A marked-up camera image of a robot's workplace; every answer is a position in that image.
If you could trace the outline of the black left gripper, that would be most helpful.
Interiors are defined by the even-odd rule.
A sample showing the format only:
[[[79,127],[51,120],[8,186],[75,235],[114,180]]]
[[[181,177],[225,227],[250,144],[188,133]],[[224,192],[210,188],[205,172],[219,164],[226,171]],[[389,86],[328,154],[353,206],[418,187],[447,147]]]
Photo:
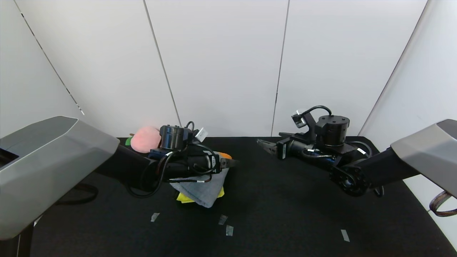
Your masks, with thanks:
[[[192,172],[198,175],[206,175],[216,174],[220,172],[220,168],[236,167],[240,161],[220,158],[218,152],[197,152],[187,156],[187,163]]]

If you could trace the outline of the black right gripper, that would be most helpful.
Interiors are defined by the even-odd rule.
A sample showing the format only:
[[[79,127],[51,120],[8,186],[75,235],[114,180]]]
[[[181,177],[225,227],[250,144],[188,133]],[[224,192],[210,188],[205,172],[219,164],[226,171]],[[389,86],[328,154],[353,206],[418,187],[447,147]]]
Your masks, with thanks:
[[[295,133],[279,132],[278,135],[282,138],[282,140],[277,143],[258,139],[257,144],[269,154],[277,155],[280,160],[289,157],[304,159],[304,151],[315,147],[315,143],[309,140],[294,137]]]

